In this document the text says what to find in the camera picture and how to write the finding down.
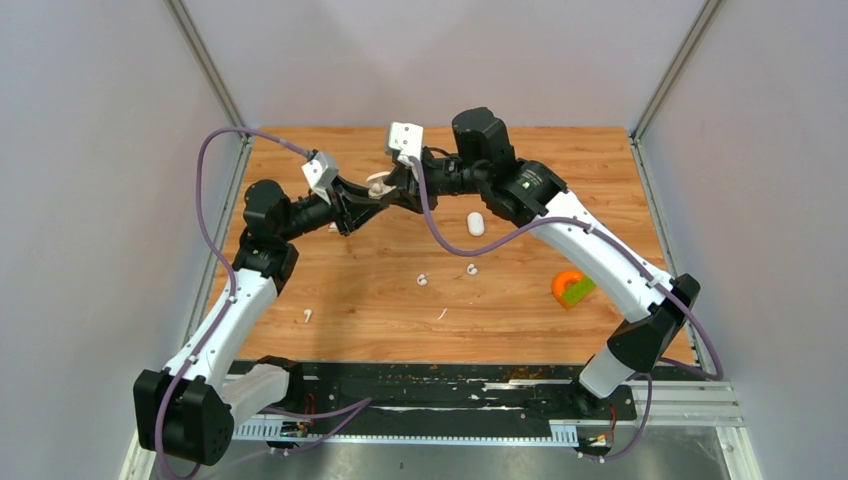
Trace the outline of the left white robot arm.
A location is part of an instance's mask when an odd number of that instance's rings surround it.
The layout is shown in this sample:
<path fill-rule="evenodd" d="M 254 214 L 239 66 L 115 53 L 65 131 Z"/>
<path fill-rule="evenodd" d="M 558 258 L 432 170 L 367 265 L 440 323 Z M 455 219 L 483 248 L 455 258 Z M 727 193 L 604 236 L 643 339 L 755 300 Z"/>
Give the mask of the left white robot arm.
<path fill-rule="evenodd" d="M 236 429 L 267 407 L 298 411 L 306 400 L 303 367 L 265 356 L 239 379 L 225 378 L 235 355 L 261 315 L 276 301 L 294 272 L 293 241 L 335 224 L 349 235 L 386 209 L 365 187 L 331 181 L 291 199 L 274 180 L 260 180 L 244 195 L 246 223 L 228 281 L 186 345 L 159 371 L 144 370 L 133 385 L 142 448 L 211 466 L 225 454 Z"/>

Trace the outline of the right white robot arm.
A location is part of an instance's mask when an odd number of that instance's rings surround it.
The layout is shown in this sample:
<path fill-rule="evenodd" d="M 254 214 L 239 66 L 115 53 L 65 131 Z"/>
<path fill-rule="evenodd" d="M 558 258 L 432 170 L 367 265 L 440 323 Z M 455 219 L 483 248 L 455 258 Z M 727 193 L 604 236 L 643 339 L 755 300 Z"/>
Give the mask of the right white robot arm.
<path fill-rule="evenodd" d="M 436 159 L 422 126 L 393 122 L 386 152 L 395 164 L 387 183 L 424 214 L 441 195 L 477 194 L 488 210 L 516 225 L 510 239 L 528 232 L 566 257 L 614 303 L 622 323 L 585 364 L 571 403 L 596 417 L 611 393 L 636 373 L 648 373 L 684 325 L 700 291 L 689 274 L 677 277 L 621 242 L 581 203 L 551 168 L 517 156 L 506 124 L 487 107 L 457 114 L 451 123 L 457 151 Z"/>

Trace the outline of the white gold earbud case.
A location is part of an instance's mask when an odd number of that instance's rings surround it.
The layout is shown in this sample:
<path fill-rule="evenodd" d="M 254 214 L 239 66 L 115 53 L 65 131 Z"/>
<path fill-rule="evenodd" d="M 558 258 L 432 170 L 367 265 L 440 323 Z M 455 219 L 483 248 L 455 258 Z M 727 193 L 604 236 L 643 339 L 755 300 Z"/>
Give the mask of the white gold earbud case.
<path fill-rule="evenodd" d="M 396 189 L 394 185 L 386 183 L 390 175 L 390 171 L 381 171 L 371 174 L 366 178 L 367 194 L 370 198 L 383 198 Z"/>

